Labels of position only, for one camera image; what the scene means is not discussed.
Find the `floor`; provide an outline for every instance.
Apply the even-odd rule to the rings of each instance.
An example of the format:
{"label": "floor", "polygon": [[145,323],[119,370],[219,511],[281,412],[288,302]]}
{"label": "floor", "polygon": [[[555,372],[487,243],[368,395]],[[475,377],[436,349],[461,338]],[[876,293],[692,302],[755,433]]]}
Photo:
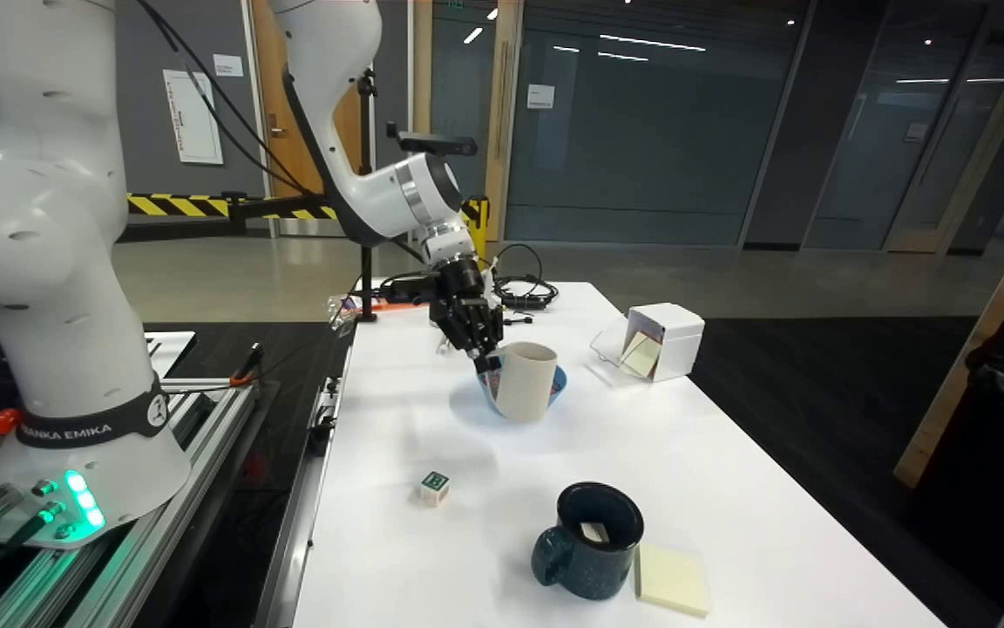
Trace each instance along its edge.
{"label": "floor", "polygon": [[[1004,271],[981,259],[876,251],[562,248],[539,243],[549,279],[591,279],[618,308],[678,300],[706,317],[974,317]],[[317,238],[127,241],[114,269],[145,322],[324,322],[360,251]],[[376,271],[407,271],[399,248]],[[514,248],[504,271],[539,271]]]}

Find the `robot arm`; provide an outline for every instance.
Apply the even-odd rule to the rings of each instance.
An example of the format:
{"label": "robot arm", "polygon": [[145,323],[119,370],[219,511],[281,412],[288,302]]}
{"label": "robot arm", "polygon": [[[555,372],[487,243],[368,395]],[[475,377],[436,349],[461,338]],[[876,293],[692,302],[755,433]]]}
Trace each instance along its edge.
{"label": "robot arm", "polygon": [[479,269],[461,220],[461,186],[432,152],[356,176],[335,128],[335,106],[379,45],[372,0],[275,0],[290,42],[288,93],[329,181],[342,229],[360,243],[407,238],[436,276],[432,322],[479,367],[504,343],[504,300]]}

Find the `green light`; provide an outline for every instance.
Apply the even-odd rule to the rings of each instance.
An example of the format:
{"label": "green light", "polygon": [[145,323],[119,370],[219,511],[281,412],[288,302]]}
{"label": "green light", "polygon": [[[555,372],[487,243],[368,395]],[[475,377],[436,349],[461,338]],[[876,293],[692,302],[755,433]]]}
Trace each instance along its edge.
{"label": "green light", "polygon": [[88,493],[88,483],[82,470],[62,470],[62,483],[73,490],[73,493]]}

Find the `small cube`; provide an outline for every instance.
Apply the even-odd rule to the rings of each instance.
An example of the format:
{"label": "small cube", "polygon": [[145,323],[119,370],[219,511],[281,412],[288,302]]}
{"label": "small cube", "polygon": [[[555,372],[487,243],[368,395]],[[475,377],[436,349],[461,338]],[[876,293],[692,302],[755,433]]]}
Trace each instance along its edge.
{"label": "small cube", "polygon": [[443,502],[448,490],[450,490],[450,479],[441,473],[441,470],[428,470],[428,473],[418,483],[418,500],[428,502],[428,507],[436,507],[436,502]]}

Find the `white mug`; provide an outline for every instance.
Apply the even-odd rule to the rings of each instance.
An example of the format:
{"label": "white mug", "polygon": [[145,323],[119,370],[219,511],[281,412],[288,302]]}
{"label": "white mug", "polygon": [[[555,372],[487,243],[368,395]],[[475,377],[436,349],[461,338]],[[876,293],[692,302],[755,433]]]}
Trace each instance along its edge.
{"label": "white mug", "polygon": [[508,343],[499,349],[499,370],[486,372],[486,392],[499,416],[514,421],[539,421],[557,377],[557,352],[539,343]]}

